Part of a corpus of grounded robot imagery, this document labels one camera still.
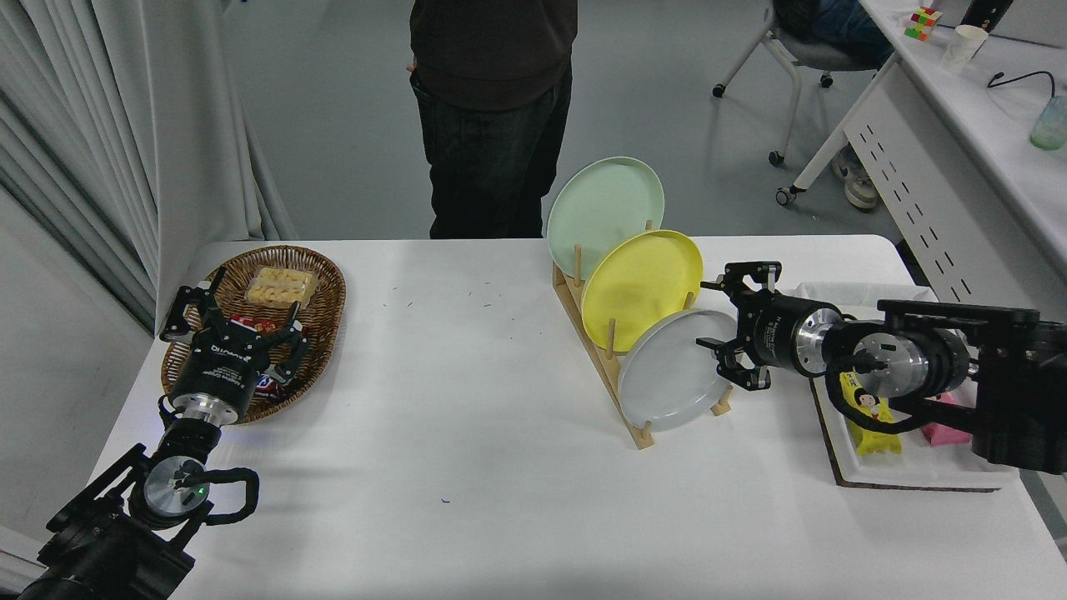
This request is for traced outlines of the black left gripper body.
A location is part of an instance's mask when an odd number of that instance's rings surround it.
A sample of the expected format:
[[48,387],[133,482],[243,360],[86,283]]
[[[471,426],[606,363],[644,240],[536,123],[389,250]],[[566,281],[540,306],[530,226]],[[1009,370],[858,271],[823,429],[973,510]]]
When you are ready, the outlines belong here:
[[192,340],[192,353],[172,386],[173,406],[195,394],[246,408],[260,373],[270,365],[269,349],[256,342],[258,333],[242,323],[206,327]]

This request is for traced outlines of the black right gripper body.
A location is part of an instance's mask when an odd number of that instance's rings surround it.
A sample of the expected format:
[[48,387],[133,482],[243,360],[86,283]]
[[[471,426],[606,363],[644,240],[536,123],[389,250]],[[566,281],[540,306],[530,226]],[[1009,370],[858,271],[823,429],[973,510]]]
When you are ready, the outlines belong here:
[[743,349],[759,365],[800,372],[797,331],[810,315],[810,301],[769,290],[743,290],[733,295]]

